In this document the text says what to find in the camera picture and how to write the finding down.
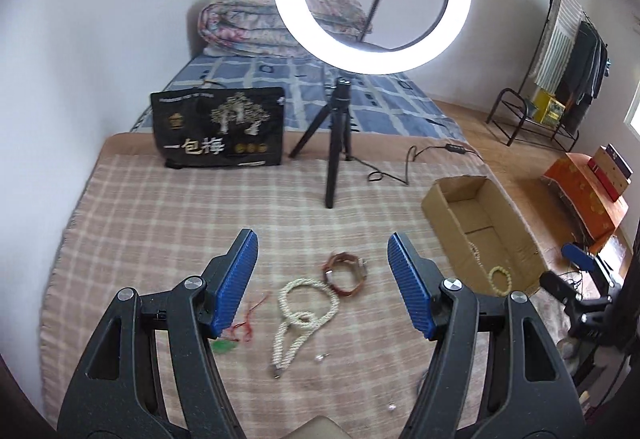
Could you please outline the red cord jade pendant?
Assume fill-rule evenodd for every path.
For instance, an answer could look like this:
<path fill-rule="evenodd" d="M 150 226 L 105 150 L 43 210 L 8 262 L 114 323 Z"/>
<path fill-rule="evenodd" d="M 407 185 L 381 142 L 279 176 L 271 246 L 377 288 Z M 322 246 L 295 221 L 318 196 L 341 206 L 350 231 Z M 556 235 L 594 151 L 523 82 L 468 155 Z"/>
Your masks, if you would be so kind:
<path fill-rule="evenodd" d="M 209 342 L 210 350 L 214 355 L 224 355 L 239 346 L 239 344 L 250 343 L 253 339 L 252 317 L 254 312 L 265 303 L 270 294 L 267 293 L 256 303 L 246 308 L 241 321 L 235 322 L 232 326 L 222 331 L 221 337 Z"/>

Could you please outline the brown leather watch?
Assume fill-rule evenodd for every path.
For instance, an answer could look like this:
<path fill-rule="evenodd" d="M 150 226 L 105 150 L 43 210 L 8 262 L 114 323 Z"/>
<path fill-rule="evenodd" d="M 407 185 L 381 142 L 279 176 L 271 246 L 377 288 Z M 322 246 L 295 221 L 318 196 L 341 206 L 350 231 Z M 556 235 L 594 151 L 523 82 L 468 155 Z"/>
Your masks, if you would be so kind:
<path fill-rule="evenodd" d="M 348 251 L 333 253 L 322 266 L 322 279 L 338 297 L 357 295 L 368 278 L 367 263 Z"/>

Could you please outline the orange cloth covered table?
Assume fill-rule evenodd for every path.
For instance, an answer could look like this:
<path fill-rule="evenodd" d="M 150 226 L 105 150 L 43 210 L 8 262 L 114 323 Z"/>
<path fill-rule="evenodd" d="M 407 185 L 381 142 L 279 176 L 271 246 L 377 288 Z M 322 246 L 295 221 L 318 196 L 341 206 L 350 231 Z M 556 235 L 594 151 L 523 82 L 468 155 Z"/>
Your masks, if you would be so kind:
<path fill-rule="evenodd" d="M 600 249 L 620 228 L 628 204 L 623 196 L 616 201 L 611 199 L 589 167 L 590 160 L 587 154 L 565 153 L 542 174 L 541 179 L 559 188 L 586 230 L 591 247 Z"/>

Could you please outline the cardboard box on table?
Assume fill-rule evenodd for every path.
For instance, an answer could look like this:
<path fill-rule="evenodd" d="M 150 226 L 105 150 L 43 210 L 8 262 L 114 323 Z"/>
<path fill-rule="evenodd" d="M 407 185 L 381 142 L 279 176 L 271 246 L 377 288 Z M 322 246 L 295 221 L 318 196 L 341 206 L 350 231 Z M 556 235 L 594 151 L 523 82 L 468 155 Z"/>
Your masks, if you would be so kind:
<path fill-rule="evenodd" d="M 589 159 L 588 167 L 612 201 L 617 201 L 631 185 L 634 172 L 612 144 L 601 146 Z"/>

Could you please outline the brown cardboard box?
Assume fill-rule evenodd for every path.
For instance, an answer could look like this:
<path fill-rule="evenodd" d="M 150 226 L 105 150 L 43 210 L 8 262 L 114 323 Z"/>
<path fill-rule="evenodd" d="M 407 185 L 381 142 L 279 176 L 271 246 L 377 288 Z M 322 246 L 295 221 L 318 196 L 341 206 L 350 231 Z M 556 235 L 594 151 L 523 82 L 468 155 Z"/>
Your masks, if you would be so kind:
<path fill-rule="evenodd" d="M 528 296 L 548 270 L 520 212 L 495 181 L 480 176 L 438 179 L 421 203 L 454 275 L 478 294 Z"/>

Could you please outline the window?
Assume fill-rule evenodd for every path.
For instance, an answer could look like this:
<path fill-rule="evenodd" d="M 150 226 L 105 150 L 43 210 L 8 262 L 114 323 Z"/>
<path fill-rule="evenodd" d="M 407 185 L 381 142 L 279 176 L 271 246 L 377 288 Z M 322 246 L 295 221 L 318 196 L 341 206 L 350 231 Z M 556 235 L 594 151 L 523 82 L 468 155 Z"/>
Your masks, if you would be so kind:
<path fill-rule="evenodd" d="M 640 84 L 634 92 L 634 98 L 625 116 L 625 125 L 637 139 L 640 139 Z"/>

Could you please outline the yellow box on rack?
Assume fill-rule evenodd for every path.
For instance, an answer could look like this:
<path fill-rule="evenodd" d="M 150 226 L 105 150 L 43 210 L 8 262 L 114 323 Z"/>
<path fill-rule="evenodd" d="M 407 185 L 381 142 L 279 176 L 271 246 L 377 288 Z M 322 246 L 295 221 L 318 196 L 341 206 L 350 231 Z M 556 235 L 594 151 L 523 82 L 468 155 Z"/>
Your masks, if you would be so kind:
<path fill-rule="evenodd" d="M 562 120 L 565 106 L 550 92 L 539 89 L 534 95 L 533 105 L 535 107 L 533 120 L 536 123 L 555 127 Z"/>

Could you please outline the dark hanging clothes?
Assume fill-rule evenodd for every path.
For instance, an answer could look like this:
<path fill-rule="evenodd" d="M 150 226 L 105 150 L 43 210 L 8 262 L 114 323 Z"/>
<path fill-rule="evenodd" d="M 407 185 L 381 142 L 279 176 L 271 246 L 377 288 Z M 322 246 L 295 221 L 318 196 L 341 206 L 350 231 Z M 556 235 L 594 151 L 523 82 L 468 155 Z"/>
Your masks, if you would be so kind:
<path fill-rule="evenodd" d="M 585 99 L 596 99 L 605 76 L 608 76 L 608 44 L 590 21 L 583 21 L 555 97 L 566 110 Z"/>

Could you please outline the striped hanging towel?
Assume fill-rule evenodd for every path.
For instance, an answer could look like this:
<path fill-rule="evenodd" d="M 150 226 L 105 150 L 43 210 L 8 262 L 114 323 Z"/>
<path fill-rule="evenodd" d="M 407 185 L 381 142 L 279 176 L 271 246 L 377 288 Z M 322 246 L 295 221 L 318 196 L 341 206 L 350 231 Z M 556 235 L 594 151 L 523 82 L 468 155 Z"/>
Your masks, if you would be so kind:
<path fill-rule="evenodd" d="M 552 0 L 548 22 L 529 77 L 540 89 L 554 94 L 570 61 L 584 8 L 578 0 Z"/>

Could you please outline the black clothes rack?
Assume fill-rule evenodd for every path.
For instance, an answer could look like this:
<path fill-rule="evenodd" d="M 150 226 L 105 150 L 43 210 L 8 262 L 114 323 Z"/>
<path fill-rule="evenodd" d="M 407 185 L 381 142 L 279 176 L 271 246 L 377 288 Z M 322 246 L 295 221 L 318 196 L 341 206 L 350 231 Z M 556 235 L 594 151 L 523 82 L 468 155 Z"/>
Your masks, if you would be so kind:
<path fill-rule="evenodd" d="M 536 51 L 542 40 L 542 33 L 548 22 L 548 15 L 551 10 L 551 2 L 549 0 L 549 8 L 544 18 L 544 26 L 538 38 L 536 49 L 532 60 L 530 60 L 527 71 L 518 88 L 504 88 L 498 92 L 497 98 L 492 106 L 487 118 L 488 125 L 495 126 L 499 133 L 506 137 L 506 145 L 508 147 L 515 142 L 526 142 L 526 144 L 535 144 L 535 146 L 558 149 L 561 151 L 573 151 L 580 137 L 580 125 L 585 119 L 592 103 L 596 99 L 585 99 L 568 110 L 565 109 L 562 120 L 555 127 L 541 125 L 533 120 L 535 107 L 533 105 L 534 95 L 540 89 L 529 77 L 529 71 L 534 64 Z M 585 12 L 584 20 L 590 21 L 588 14 Z M 611 59 L 608 55 L 608 75 L 611 71 Z"/>

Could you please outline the black printed gift bag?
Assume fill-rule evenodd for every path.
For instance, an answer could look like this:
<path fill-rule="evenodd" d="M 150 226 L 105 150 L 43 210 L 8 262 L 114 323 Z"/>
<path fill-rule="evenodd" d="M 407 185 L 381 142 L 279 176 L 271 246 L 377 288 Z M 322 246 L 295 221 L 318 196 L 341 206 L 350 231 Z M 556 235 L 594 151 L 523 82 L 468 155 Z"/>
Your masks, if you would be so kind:
<path fill-rule="evenodd" d="M 284 107 L 281 87 L 154 92 L 155 145 L 174 170 L 276 166 L 282 162 Z"/>

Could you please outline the black tripod stand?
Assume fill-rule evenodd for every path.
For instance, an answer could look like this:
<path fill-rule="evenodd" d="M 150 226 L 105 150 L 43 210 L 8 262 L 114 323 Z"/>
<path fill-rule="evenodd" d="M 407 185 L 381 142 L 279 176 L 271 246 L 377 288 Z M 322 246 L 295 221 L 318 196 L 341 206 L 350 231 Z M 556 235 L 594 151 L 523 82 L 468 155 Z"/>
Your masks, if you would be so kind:
<path fill-rule="evenodd" d="M 341 155 L 345 153 L 347 161 L 352 159 L 352 123 L 350 122 L 352 93 L 350 89 L 352 89 L 352 82 L 348 78 L 337 78 L 330 99 L 312 120 L 293 150 L 288 153 L 290 159 L 295 159 L 322 123 L 327 118 L 330 119 L 329 159 L 328 172 L 326 173 L 326 197 L 324 198 L 324 205 L 329 210 L 334 206 Z"/>

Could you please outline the folded floral quilt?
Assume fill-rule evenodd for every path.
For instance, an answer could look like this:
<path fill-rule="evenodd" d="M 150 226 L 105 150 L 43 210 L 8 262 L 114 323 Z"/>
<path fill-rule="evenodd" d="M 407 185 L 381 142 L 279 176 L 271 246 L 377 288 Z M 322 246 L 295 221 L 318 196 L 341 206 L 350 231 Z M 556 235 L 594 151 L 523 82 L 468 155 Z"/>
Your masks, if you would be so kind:
<path fill-rule="evenodd" d="M 306 0 L 306 4 L 331 36 L 358 40 L 367 20 L 358 0 Z M 308 56 L 284 25 L 274 0 L 212 0 L 198 16 L 198 34 L 209 49 L 239 56 Z"/>

